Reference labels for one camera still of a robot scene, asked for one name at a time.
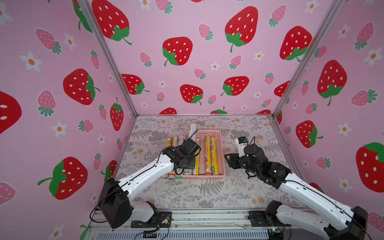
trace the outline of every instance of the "floral tablecloth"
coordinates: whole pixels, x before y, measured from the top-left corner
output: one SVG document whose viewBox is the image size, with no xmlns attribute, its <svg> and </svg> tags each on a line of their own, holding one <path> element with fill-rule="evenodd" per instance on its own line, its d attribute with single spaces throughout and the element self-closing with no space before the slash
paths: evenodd
<svg viewBox="0 0 384 240">
<path fill-rule="evenodd" d="M 116 179 L 134 173 L 157 158 L 167 135 L 184 134 L 189 124 L 198 129 L 221 131 L 224 154 L 237 152 L 234 139 L 255 136 L 270 161 L 288 167 L 267 116 L 139 116 L 125 149 Z M 264 208 L 272 200 L 291 207 L 305 207 L 290 195 L 266 185 L 257 178 L 247 179 L 242 169 L 225 167 L 221 180 L 157 179 L 135 201 L 155 203 L 159 209 L 180 208 Z"/>
</svg>

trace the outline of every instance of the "red strawberry print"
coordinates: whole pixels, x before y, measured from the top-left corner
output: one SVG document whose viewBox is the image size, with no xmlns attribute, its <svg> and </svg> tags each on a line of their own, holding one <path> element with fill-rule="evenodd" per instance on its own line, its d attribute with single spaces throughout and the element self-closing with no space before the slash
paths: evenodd
<svg viewBox="0 0 384 240">
<path fill-rule="evenodd" d="M 310 148 L 315 145 L 316 138 L 323 138 L 323 136 L 317 137 L 317 128 L 314 123 L 309 120 L 299 123 L 296 126 L 296 136 L 299 138 L 301 144 L 303 144 L 306 148 Z"/>
<path fill-rule="evenodd" d="M 145 52 L 140 53 L 140 61 L 146 66 L 147 68 L 152 67 L 151 58 L 146 54 Z"/>
<path fill-rule="evenodd" d="M 95 89 L 93 79 L 84 69 L 76 69 L 70 73 L 63 81 L 64 92 L 73 100 L 83 105 L 90 105 L 95 99 Z"/>
<path fill-rule="evenodd" d="M 280 111 L 279 114 L 277 115 L 276 119 L 277 119 L 277 122 L 278 122 L 279 124 L 280 124 L 281 121 L 283 120 L 283 114 L 282 114 L 281 111 Z"/>
<path fill-rule="evenodd" d="M 77 126 L 79 127 L 80 131 L 86 132 L 86 133 L 92 131 L 92 129 L 93 129 L 93 123 L 91 123 L 91 121 L 88 119 L 81 120 L 79 122 L 79 125 L 77 125 Z"/>
<path fill-rule="evenodd" d="M 160 11 L 164 11 L 165 14 L 172 13 L 172 3 L 168 0 L 155 0 L 156 6 Z"/>
<path fill-rule="evenodd" d="M 92 51 L 91 51 L 91 62 L 93 64 L 93 66 L 96 68 L 96 70 L 98 70 L 99 66 L 100 66 L 100 61 L 99 61 L 98 55 L 96 54 L 96 51 L 94 49 L 92 49 Z"/>
<path fill-rule="evenodd" d="M 198 68 L 195 68 L 193 73 L 195 74 L 195 77 L 200 78 L 201 80 L 203 80 L 207 77 L 207 75 L 204 73 L 204 71 L 201 69 L 198 69 Z"/>
<path fill-rule="evenodd" d="M 217 109 L 215 111 L 212 111 L 211 114 L 228 114 L 227 112 L 224 111 L 225 107 L 223 107 L 223 110 Z"/>
<path fill-rule="evenodd" d="M 62 53 L 61 46 L 58 41 L 55 41 L 53 35 L 40 28 L 35 30 L 37 38 L 40 40 L 41 44 L 48 50 L 52 50 L 54 54 L 60 55 Z"/>
<path fill-rule="evenodd" d="M 132 95 L 137 95 L 144 92 L 149 92 L 147 90 L 144 90 L 145 85 L 144 82 L 139 78 L 138 76 L 131 75 L 131 74 L 122 74 L 125 86 L 128 89 L 128 92 Z"/>
<path fill-rule="evenodd" d="M 276 8 L 272 13 L 272 17 L 269 19 L 269 27 L 274 28 L 284 18 L 285 12 L 287 11 L 286 5 L 281 5 Z"/>
<path fill-rule="evenodd" d="M 206 41 L 210 41 L 214 37 L 214 32 L 211 31 L 211 27 L 206 24 L 199 25 L 200 37 L 205 38 Z"/>
<path fill-rule="evenodd" d="M 0 181 L 0 206 L 6 204 L 16 196 L 16 188 L 11 184 Z"/>
<path fill-rule="evenodd" d="M 303 86 L 301 87 L 301 94 L 303 96 L 305 96 L 305 94 L 307 94 L 307 92 L 308 92 L 308 89 L 309 89 L 308 84 L 309 84 L 308 80 L 305 80 L 303 83 Z"/>
<path fill-rule="evenodd" d="M 312 41 L 312 35 L 302 26 L 296 26 L 285 35 L 280 49 L 280 58 L 284 60 L 301 61 L 298 56 L 303 55 Z"/>
<path fill-rule="evenodd" d="M 347 73 L 336 60 L 327 62 L 321 72 L 317 84 L 317 92 L 323 98 L 329 98 L 328 106 L 331 104 L 332 96 L 336 96 L 347 83 Z"/>
<path fill-rule="evenodd" d="M 275 79 L 275 76 L 273 75 L 273 73 L 268 73 L 265 75 L 264 82 L 268 85 L 271 85 L 274 79 Z"/>
<path fill-rule="evenodd" d="M 365 24 L 364 28 L 359 32 L 355 43 L 355 50 L 360 51 L 368 45 L 368 40 L 373 36 L 373 22 Z"/>
<path fill-rule="evenodd" d="M 376 90 L 369 89 L 367 91 L 363 89 L 352 97 L 351 103 L 358 107 L 364 107 L 367 105 L 367 103 L 372 104 L 374 101 L 376 101 L 378 95 L 379 94 L 376 92 Z"/>
<path fill-rule="evenodd" d="M 212 105 L 215 103 L 215 101 L 217 100 L 217 96 L 216 95 L 212 95 L 208 98 L 208 104 L 209 105 Z"/>
<path fill-rule="evenodd" d="M 159 92 L 159 93 L 156 95 L 156 100 L 157 100 L 158 102 L 162 102 L 162 101 L 164 101 L 165 97 L 166 97 L 166 96 L 164 95 L 163 92 Z"/>
<path fill-rule="evenodd" d="M 313 112 L 316 112 L 316 110 L 317 110 L 316 103 L 308 104 L 308 106 L 305 108 L 305 113 L 308 115 L 312 115 Z"/>
<path fill-rule="evenodd" d="M 122 148 L 122 142 L 121 142 L 121 139 L 120 139 L 120 138 L 118 138 L 118 139 L 116 140 L 116 144 L 118 145 L 118 150 L 121 151 L 121 148 Z"/>
<path fill-rule="evenodd" d="M 321 189 L 321 187 L 319 187 L 319 185 L 317 185 L 316 183 L 311 182 L 310 185 L 312 187 L 316 188 L 317 190 L 319 190 L 320 192 L 324 193 L 324 191 Z"/>
<path fill-rule="evenodd" d="M 99 167 L 101 165 L 101 154 L 98 152 L 95 154 L 95 159 L 93 160 L 93 168 L 95 171 L 99 170 Z"/>
<path fill-rule="evenodd" d="M 40 105 L 37 107 L 40 115 L 47 118 L 55 113 L 53 109 L 56 107 L 56 100 L 49 90 L 45 89 L 40 93 L 40 95 L 37 97 L 37 104 Z"/>
<path fill-rule="evenodd" d="M 79 190 L 87 181 L 87 169 L 74 157 L 66 157 L 53 169 L 53 176 L 37 183 L 51 180 L 49 191 L 58 200 L 70 197 Z"/>
<path fill-rule="evenodd" d="M 241 56 L 238 55 L 238 56 L 232 58 L 231 64 L 229 64 L 229 68 L 231 70 L 235 70 L 237 68 L 237 66 L 240 64 L 241 64 Z"/>
<path fill-rule="evenodd" d="M 256 114 L 271 114 L 271 110 L 263 110 L 263 111 L 260 111 Z"/>
<path fill-rule="evenodd" d="M 14 125 L 21 115 L 22 109 L 16 99 L 0 91 L 0 134 Z"/>
<path fill-rule="evenodd" d="M 107 120 L 107 110 L 105 109 L 103 104 L 99 105 L 99 112 L 100 112 L 100 117 L 105 121 Z"/>
<path fill-rule="evenodd" d="M 164 66 L 169 61 L 170 64 L 181 66 L 187 63 L 192 52 L 193 44 L 187 37 L 169 38 L 163 43 L 163 55 L 167 59 Z"/>
<path fill-rule="evenodd" d="M 384 192 L 384 145 L 372 142 L 356 152 L 362 183 L 375 192 Z"/>
<path fill-rule="evenodd" d="M 197 103 L 203 98 L 203 90 L 199 87 L 195 87 L 192 85 L 184 84 L 180 87 L 180 93 L 183 97 L 183 100 L 187 103 Z"/>
<path fill-rule="evenodd" d="M 118 98 L 116 98 L 116 103 L 112 105 L 109 115 L 111 116 L 113 128 L 115 131 L 119 131 L 122 125 L 122 120 L 124 119 L 124 112 L 118 102 Z"/>
<path fill-rule="evenodd" d="M 118 163 L 115 160 L 112 160 L 108 164 L 107 168 L 105 169 L 105 173 L 101 171 L 101 174 L 105 175 L 104 182 L 106 182 L 108 179 L 110 179 L 113 176 L 113 174 L 115 173 L 117 164 Z"/>
<path fill-rule="evenodd" d="M 237 96 L 244 91 L 249 84 L 249 78 L 245 76 L 231 77 L 224 81 L 223 90 L 221 94 L 223 96 L 226 93 L 228 96 Z"/>
<path fill-rule="evenodd" d="M 278 97 L 282 97 L 285 90 L 287 89 L 288 87 L 288 84 L 289 84 L 289 81 L 281 84 L 280 86 L 278 86 L 277 88 L 275 88 L 275 90 L 273 91 L 273 93 L 278 96 Z"/>
<path fill-rule="evenodd" d="M 324 54 L 327 52 L 328 48 L 324 45 L 322 45 L 321 47 L 317 48 L 315 53 L 314 53 L 314 57 L 315 58 L 321 58 L 322 56 L 324 56 Z"/>
<path fill-rule="evenodd" d="M 161 111 L 159 114 L 177 114 L 177 112 L 174 108 L 166 108 L 163 111 Z"/>
<path fill-rule="evenodd" d="M 89 31 L 89 32 L 92 32 L 87 20 L 85 19 L 84 17 L 84 14 L 79 6 L 79 3 L 77 2 L 77 0 L 72 0 L 73 2 L 73 8 L 74 8 L 74 11 L 76 13 L 76 15 L 79 17 L 80 21 L 79 21 L 79 30 L 81 30 L 80 28 L 80 23 L 83 23 L 83 26 L 84 28 Z"/>
<path fill-rule="evenodd" d="M 331 167 L 331 161 L 329 158 L 319 157 L 316 161 L 317 166 L 319 166 L 321 169 L 327 169 Z"/>
<path fill-rule="evenodd" d="M 240 47 L 249 43 L 256 32 L 258 11 L 255 7 L 249 6 L 232 17 L 225 26 L 225 36 L 232 47 Z"/>
<path fill-rule="evenodd" d="M 284 133 L 285 135 L 289 135 L 291 133 L 292 129 L 290 126 L 286 126 L 285 129 L 284 129 Z"/>
<path fill-rule="evenodd" d="M 368 223 L 376 230 L 384 233 L 384 217 L 380 216 L 377 212 L 368 213 Z"/>
<path fill-rule="evenodd" d="M 272 99 L 267 99 L 263 102 L 262 108 L 266 108 L 268 105 L 272 103 Z"/>
<path fill-rule="evenodd" d="M 107 0 L 93 0 L 92 10 L 101 32 L 106 38 L 132 45 L 125 38 L 129 36 L 129 22 L 124 13 Z"/>
</svg>

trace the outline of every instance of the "fern pattern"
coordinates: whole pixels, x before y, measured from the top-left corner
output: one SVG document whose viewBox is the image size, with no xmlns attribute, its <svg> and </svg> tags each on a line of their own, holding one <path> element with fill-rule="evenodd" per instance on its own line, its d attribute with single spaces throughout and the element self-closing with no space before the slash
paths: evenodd
<svg viewBox="0 0 384 240">
<path fill-rule="evenodd" d="M 266 116 L 139 116 L 117 170 L 116 179 L 128 177 L 143 168 L 165 147 L 167 135 L 184 134 L 189 124 L 198 129 L 218 129 L 225 153 L 237 152 L 234 139 L 256 137 L 270 161 L 285 166 L 287 162 Z M 297 199 L 268 186 L 258 179 L 247 179 L 244 170 L 226 166 L 226 177 L 220 180 L 157 179 L 134 201 L 154 201 L 157 208 L 265 208 L 272 200 L 291 207 L 305 207 Z"/>
</svg>

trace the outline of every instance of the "cling film roll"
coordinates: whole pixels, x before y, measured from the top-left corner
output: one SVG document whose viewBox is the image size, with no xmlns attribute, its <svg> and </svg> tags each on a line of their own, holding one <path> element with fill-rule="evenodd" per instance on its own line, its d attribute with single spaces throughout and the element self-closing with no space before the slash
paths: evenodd
<svg viewBox="0 0 384 240">
<path fill-rule="evenodd" d="M 216 138 L 210 137 L 212 175 L 218 175 Z"/>
<path fill-rule="evenodd" d="M 196 143 L 201 146 L 201 139 L 199 137 L 196 137 Z M 196 156 L 196 163 L 195 163 L 195 169 L 193 169 L 193 175 L 199 174 L 199 167 L 200 167 L 200 153 Z"/>
<path fill-rule="evenodd" d="M 205 174 L 212 175 L 210 138 L 205 137 Z"/>
</svg>

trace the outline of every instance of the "pink wall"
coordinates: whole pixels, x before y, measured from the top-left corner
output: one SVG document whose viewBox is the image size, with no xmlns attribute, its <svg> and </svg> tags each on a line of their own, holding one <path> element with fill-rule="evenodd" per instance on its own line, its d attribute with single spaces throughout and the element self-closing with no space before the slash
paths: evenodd
<svg viewBox="0 0 384 240">
<path fill-rule="evenodd" d="M 284 58 L 290 55 L 291 48 L 303 49 L 309 45 L 310 35 L 316 33 L 332 1 L 89 2 L 117 67 L 125 74 L 128 89 L 132 90 L 130 97 L 139 114 L 159 114 L 167 108 L 181 114 L 211 113 L 217 109 L 220 110 L 217 113 L 223 113 L 223 107 L 224 113 L 251 114 L 275 109 L 280 100 L 275 92 L 285 89 L 284 83 L 290 80 L 298 65 L 296 58 L 290 61 Z M 278 21 L 277 25 L 273 25 L 273 19 Z M 242 36 L 236 40 L 232 33 Z M 268 73 L 273 76 L 266 79 Z M 223 84 L 232 86 L 236 79 L 240 84 L 234 84 L 235 89 L 227 89 L 229 95 L 233 95 L 229 96 Z"/>
<path fill-rule="evenodd" d="M 342 203 L 366 209 L 372 239 L 384 238 L 383 9 L 382 1 L 345 3 L 283 108 L 280 124 L 306 181 Z M 355 49 L 365 41 L 363 49 Z M 327 91 L 331 82 L 336 88 Z M 314 125 L 323 138 L 311 146 Z"/>
<path fill-rule="evenodd" d="M 72 1 L 23 1 L 21 7 L 6 0 L 0 11 L 0 239 L 81 239 L 81 225 L 88 225 L 104 182 L 101 171 L 119 158 L 117 138 L 124 146 L 133 118 L 117 84 L 109 81 L 94 36 L 83 24 L 78 29 Z M 36 36 L 37 28 L 45 31 Z M 98 59 L 91 58 L 91 50 Z M 83 70 L 70 75 L 77 69 Z M 90 81 L 83 79 L 88 74 L 100 89 L 94 101 Z M 116 97 L 124 113 L 118 131 L 110 118 Z M 99 104 L 105 106 L 105 120 Z M 95 170 L 98 152 L 101 163 Z M 54 179 L 38 185 L 49 177 Z"/>
</svg>

